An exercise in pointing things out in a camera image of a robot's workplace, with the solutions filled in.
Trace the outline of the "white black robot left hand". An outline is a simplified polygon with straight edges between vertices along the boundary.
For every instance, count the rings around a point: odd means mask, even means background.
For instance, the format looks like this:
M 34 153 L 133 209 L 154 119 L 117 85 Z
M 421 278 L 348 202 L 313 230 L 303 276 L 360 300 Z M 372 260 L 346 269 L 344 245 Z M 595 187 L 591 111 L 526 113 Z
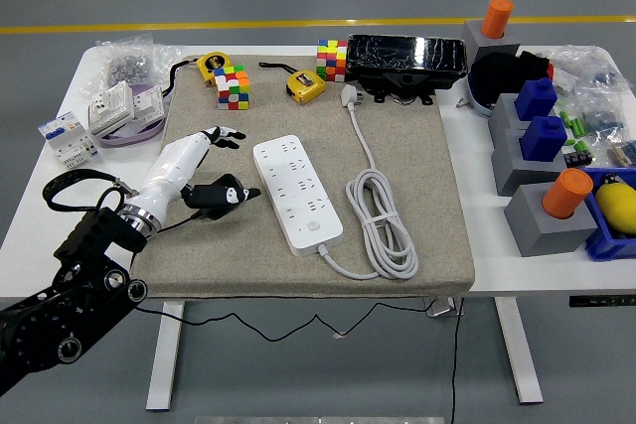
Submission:
M 237 142 L 244 138 L 243 133 L 232 128 L 215 126 L 169 143 L 143 180 L 138 194 L 125 202 L 119 214 L 142 233 L 152 235 L 164 227 L 168 207 L 178 200 L 211 219 L 218 219 L 258 197 L 260 189 L 246 189 L 231 174 L 224 174 L 208 185 L 189 184 L 210 147 L 236 149 Z

